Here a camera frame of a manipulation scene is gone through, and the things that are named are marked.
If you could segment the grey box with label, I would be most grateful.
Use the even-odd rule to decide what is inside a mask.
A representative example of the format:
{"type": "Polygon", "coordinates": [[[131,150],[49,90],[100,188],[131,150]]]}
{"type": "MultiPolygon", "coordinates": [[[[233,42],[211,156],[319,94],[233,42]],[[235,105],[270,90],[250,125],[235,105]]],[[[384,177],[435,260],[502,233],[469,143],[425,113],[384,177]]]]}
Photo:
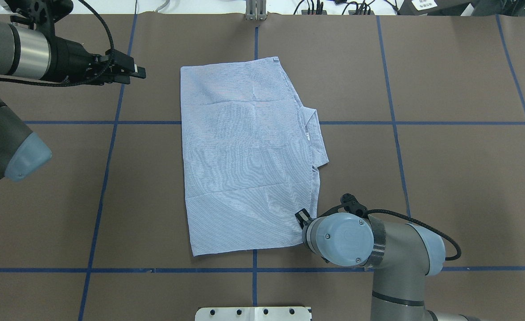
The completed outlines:
{"type": "Polygon", "coordinates": [[[399,16],[460,16],[471,0],[404,0],[399,16]]]}

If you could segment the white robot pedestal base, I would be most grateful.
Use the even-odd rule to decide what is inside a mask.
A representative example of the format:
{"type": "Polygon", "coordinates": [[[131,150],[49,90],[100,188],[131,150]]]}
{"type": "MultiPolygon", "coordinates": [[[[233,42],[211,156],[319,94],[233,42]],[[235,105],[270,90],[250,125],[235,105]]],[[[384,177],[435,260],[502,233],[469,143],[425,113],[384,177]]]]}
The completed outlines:
{"type": "Polygon", "coordinates": [[[195,321],[311,321],[311,308],[303,306],[204,307],[195,321]]]}

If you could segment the light blue striped shirt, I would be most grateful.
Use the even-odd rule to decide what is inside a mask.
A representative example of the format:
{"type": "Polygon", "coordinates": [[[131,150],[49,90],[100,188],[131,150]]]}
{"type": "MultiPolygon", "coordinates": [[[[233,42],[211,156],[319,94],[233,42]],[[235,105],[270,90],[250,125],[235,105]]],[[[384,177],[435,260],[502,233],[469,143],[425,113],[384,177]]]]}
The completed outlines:
{"type": "Polygon", "coordinates": [[[279,57],[181,67],[180,94],[193,256],[301,244],[328,155],[279,57]]]}

